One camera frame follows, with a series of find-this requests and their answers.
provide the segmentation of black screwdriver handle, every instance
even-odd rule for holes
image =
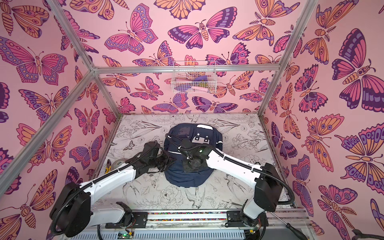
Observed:
[[[296,228],[294,228],[293,226],[291,226],[291,224],[287,223],[286,227],[289,230],[291,230],[293,232],[293,234],[295,234],[296,237],[299,238],[300,240],[308,240],[308,238],[301,231],[299,231]]]

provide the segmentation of screwdriver handle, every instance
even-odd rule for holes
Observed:
[[[299,238],[300,240],[308,240],[308,238],[301,231],[299,231],[296,228],[294,228],[293,226],[291,226],[291,224],[287,223],[286,227],[289,230],[291,230],[293,232],[293,234],[295,234],[296,237]]]

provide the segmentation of white wire basket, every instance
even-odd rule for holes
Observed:
[[[173,93],[216,93],[215,61],[174,61],[171,86]]]

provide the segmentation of screwdriver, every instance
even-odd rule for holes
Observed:
[[[308,240],[308,238],[307,238],[301,231],[299,231],[299,230],[297,230],[296,228],[294,228],[293,226],[291,226],[291,224],[284,222],[281,218],[279,218],[278,216],[276,216],[276,214],[274,214],[273,212],[270,212],[270,213],[273,214],[275,217],[277,217],[280,221],[282,221],[282,222],[285,224],[285,226],[286,226],[289,230],[291,230],[291,231],[293,232],[293,234],[296,235],[296,237],[297,237],[298,239],[300,239],[300,240]]]

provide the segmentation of wire basket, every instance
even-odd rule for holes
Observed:
[[[174,61],[172,92],[216,93],[216,62],[210,61],[208,65],[207,61],[194,61],[195,65],[188,65],[188,67],[185,66],[186,63],[187,61]]]

